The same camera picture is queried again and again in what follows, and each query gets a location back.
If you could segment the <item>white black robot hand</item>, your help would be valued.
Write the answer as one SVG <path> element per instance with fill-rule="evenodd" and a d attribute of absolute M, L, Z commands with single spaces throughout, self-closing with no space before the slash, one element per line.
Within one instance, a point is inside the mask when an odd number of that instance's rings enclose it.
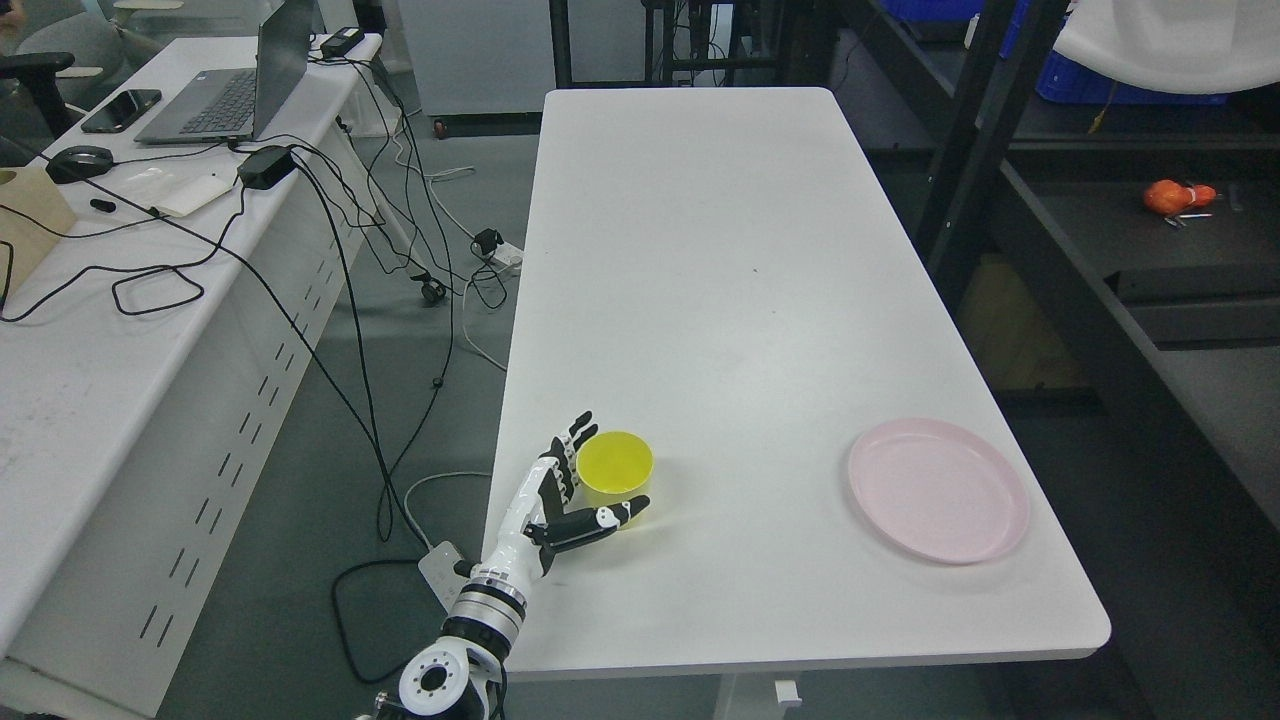
<path fill-rule="evenodd" d="M 650 505 L 648 495 L 614 503 L 566 510 L 582 483 L 579 455 L 599 432 L 593 413 L 585 411 L 554 436 L 521 480 L 498 528 L 495 546 L 468 568 L 461 561 L 454 573 L 477 580 L 495 578 L 526 592 L 563 553 L 614 534 Z"/>

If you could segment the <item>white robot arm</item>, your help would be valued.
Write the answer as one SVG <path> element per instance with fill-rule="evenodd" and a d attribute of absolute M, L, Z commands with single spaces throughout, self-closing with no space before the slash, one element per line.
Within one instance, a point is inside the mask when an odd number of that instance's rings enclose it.
<path fill-rule="evenodd" d="M 506 571 L 483 569 L 463 584 L 439 637 L 415 655 L 394 693 L 366 719 L 503 719 L 506 660 L 527 615 L 525 593 Z"/>

